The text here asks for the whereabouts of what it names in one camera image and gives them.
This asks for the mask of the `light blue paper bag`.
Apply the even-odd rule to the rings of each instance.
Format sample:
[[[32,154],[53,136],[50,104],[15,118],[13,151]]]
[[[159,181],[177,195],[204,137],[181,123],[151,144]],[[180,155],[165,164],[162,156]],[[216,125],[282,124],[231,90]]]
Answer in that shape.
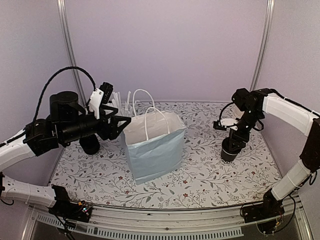
[[[127,164],[137,185],[159,178],[181,166],[186,125],[173,111],[152,106],[134,116],[120,134]]]

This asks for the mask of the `black and white paper cup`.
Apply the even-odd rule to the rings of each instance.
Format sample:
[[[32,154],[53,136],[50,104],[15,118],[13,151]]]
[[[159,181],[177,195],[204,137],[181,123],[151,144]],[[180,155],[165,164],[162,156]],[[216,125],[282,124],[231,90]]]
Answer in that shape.
[[[230,165],[233,163],[233,161],[235,160],[238,154],[239,154],[238,152],[227,152],[224,149],[222,149],[220,153],[220,157],[221,157],[220,161],[224,165]]]

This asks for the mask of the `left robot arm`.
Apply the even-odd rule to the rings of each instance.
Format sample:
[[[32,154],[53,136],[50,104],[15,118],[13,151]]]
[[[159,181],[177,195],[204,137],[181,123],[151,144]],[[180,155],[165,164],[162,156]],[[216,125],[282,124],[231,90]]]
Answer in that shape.
[[[53,94],[49,98],[48,117],[39,118],[45,90],[58,74],[67,70],[77,70],[88,77],[93,86],[91,96],[82,107],[74,91]],[[23,160],[39,157],[59,146],[65,148],[75,141],[79,141],[86,154],[97,153],[98,139],[115,140],[132,120],[119,116],[119,110],[108,105],[112,92],[113,85],[107,82],[96,87],[91,75],[81,67],[67,66],[55,72],[41,91],[32,122],[0,144],[0,169],[3,171]],[[70,217],[75,211],[75,204],[64,187],[33,185],[4,174],[0,175],[0,199],[42,205],[56,209],[63,217]]]

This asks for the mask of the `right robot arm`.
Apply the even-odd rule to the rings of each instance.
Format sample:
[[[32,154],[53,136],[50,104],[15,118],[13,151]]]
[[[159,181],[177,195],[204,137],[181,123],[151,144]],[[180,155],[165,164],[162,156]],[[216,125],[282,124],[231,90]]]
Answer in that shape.
[[[285,141],[282,146],[292,144],[296,147],[304,143],[299,148],[302,152],[297,163],[264,194],[264,203],[259,206],[258,213],[262,218],[269,218],[278,210],[279,202],[320,168],[320,115],[272,88],[254,91],[240,88],[231,100],[242,116],[219,121],[224,129],[230,129],[229,136],[222,142],[221,158],[225,162],[233,161],[242,151],[250,139],[251,130],[266,115],[274,118],[273,133]]]

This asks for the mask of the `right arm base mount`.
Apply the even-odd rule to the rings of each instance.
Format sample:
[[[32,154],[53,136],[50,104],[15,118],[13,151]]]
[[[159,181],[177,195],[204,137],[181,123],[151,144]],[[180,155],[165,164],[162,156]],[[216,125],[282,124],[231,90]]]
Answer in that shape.
[[[245,223],[256,222],[283,215],[285,213],[282,205],[275,208],[264,208],[262,203],[253,204],[246,203],[240,208],[239,214],[244,219]]]

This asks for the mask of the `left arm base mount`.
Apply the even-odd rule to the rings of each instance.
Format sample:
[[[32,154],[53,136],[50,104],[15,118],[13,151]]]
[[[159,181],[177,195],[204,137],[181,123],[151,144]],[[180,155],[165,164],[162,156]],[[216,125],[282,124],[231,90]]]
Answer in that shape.
[[[48,212],[52,215],[83,223],[90,221],[92,211],[93,206],[84,200],[78,203],[57,200],[53,207],[48,208]]]

